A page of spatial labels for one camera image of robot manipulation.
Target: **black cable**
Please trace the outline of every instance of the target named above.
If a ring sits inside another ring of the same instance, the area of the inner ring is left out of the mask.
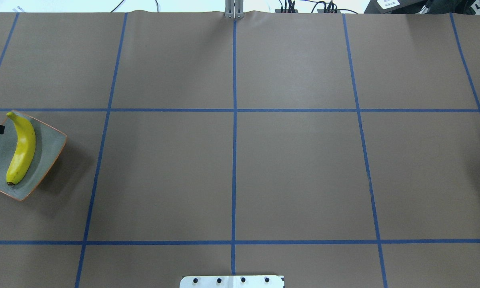
[[[315,3],[315,6],[313,6],[313,9],[311,9],[311,13],[313,13],[313,11],[315,11],[316,6],[320,3],[324,4],[324,9],[326,8],[327,3],[325,1],[318,1],[318,2]]]
[[[110,11],[110,12],[112,13],[113,11],[115,11],[121,4],[123,4],[123,2],[124,2],[124,0],[121,0],[121,2],[114,9],[112,9],[112,11]]]
[[[357,13],[356,11],[353,11],[353,10],[350,10],[350,9],[334,9],[334,10],[329,11],[329,13],[333,13],[333,12],[335,12],[335,11],[342,11],[342,10],[354,12],[355,14],[359,14],[359,13]]]

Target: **plate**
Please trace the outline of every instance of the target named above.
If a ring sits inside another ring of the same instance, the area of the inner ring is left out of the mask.
[[[0,135],[0,192],[18,201],[23,201],[50,171],[66,145],[68,136],[24,113],[16,110],[13,110],[13,113],[32,123],[36,133],[36,151],[25,177],[18,184],[8,186],[6,174],[16,150],[17,136],[12,120],[6,118],[3,124],[6,130],[3,135]]]

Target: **white sticker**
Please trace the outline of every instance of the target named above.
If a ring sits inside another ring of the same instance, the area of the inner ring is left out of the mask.
[[[398,0],[377,0],[377,3],[382,7],[382,9],[389,9],[400,5]]]

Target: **blue tape line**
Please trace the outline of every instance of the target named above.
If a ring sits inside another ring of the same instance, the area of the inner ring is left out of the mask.
[[[82,241],[0,240],[0,245],[81,245]]]
[[[231,275],[236,274],[236,127],[238,120],[236,102],[236,20],[233,21],[233,167],[231,185]]]
[[[237,245],[330,245],[378,244],[377,240],[238,240]]]
[[[87,241],[87,245],[231,245],[229,240],[203,240],[203,241]]]
[[[106,108],[0,108],[0,111],[31,111],[31,112],[106,112]]]
[[[350,108],[0,108],[0,111],[33,112],[357,112]],[[361,112],[439,112],[439,113],[478,113],[478,109],[371,109],[361,108]]]
[[[448,243],[480,243],[480,239],[395,239],[381,240],[382,244],[448,244]]]
[[[9,46],[9,42],[13,36],[14,28],[16,27],[16,23],[18,22],[19,13],[16,13],[14,17],[13,25],[11,26],[11,30],[9,31],[9,35],[7,36],[6,44],[4,45],[4,49],[2,50],[2,54],[0,55],[0,66],[2,66],[2,61],[4,60],[4,56],[6,56],[7,47]]]
[[[82,274],[82,267],[83,267],[83,260],[85,257],[85,248],[86,248],[86,242],[87,238],[89,235],[89,227],[90,227],[90,219],[92,217],[92,208],[94,206],[94,197],[96,196],[96,188],[98,186],[98,176],[100,173],[100,168],[101,168],[101,159],[103,157],[103,149],[105,147],[105,139],[107,135],[107,128],[108,128],[108,120],[110,119],[110,108],[112,107],[112,100],[114,98],[114,89],[116,86],[116,78],[117,78],[117,71],[119,69],[119,60],[121,59],[121,50],[123,47],[123,39],[124,39],[124,31],[126,29],[126,20],[128,19],[128,13],[124,14],[123,18],[123,28],[121,30],[121,38],[119,40],[119,48],[117,51],[117,58],[116,58],[116,66],[114,68],[114,76],[112,77],[112,84],[110,86],[110,96],[108,98],[108,108],[107,108],[107,114],[105,116],[105,124],[103,126],[103,134],[101,136],[101,145],[100,145],[100,151],[98,154],[98,163],[96,164],[96,173],[94,174],[94,183],[92,184],[92,193],[90,196],[90,202],[89,202],[89,209],[87,213],[87,220],[85,221],[85,230],[84,230],[84,235],[83,235],[83,243],[82,243],[82,249],[80,252],[80,260],[78,262],[78,270],[77,270],[77,275],[76,275],[76,280],[75,280],[75,288],[78,288],[80,285],[80,277]]]
[[[464,65],[464,69],[466,71],[467,79],[469,80],[469,85],[471,86],[471,90],[473,92],[476,106],[478,107],[478,111],[480,112],[480,100],[478,100],[478,95],[476,94],[476,89],[474,88],[473,80],[471,78],[471,74],[469,73],[469,69],[467,67],[467,63],[464,58],[464,53],[462,52],[461,42],[459,40],[459,35],[457,34],[457,27],[455,26],[454,15],[451,12],[450,12],[450,20],[452,22],[452,28],[454,30],[455,40],[457,42],[457,48],[459,48],[459,53],[461,55],[462,64]]]
[[[478,112],[477,109],[360,109],[361,112],[449,112],[449,113],[467,113]]]
[[[370,163],[368,162],[368,153],[366,151],[366,141],[364,140],[364,131],[363,131],[363,124],[361,119],[361,109],[359,106],[359,98],[357,96],[357,86],[356,86],[356,77],[354,75],[354,65],[352,63],[352,53],[350,51],[350,42],[348,40],[348,29],[346,26],[346,17],[345,14],[342,14],[343,18],[343,27],[345,30],[345,40],[346,40],[346,51],[348,54],[348,64],[350,66],[350,77],[352,78],[352,88],[354,90],[354,99],[356,101],[356,109],[357,109],[357,122],[359,123],[359,132],[361,133],[361,144],[363,147],[363,155],[364,155],[364,166],[366,168],[366,175],[368,176],[368,184],[370,187],[370,198],[372,201],[372,215],[373,221],[375,225],[375,235],[377,240],[380,241],[380,231],[379,231],[379,220],[377,218],[377,208],[375,206],[375,196],[373,193],[373,185],[372,185],[372,175],[370,173]],[[386,265],[384,264],[384,255],[382,253],[382,244],[379,242],[377,244],[379,249],[379,261],[380,261],[380,270],[382,273],[382,283],[384,288],[388,288],[388,280],[386,278]]]
[[[87,241],[86,246],[184,246],[184,245],[366,245],[366,244],[480,244],[470,239],[366,239],[366,240],[145,240]],[[81,245],[83,241],[0,240],[0,245]]]
[[[112,108],[112,112],[233,112],[234,109],[191,108]]]
[[[314,108],[303,108],[303,109],[281,109],[281,108],[259,108],[259,109],[237,109],[238,112],[356,112],[356,109],[342,109],[342,108],[330,108],[330,109],[314,109]]]

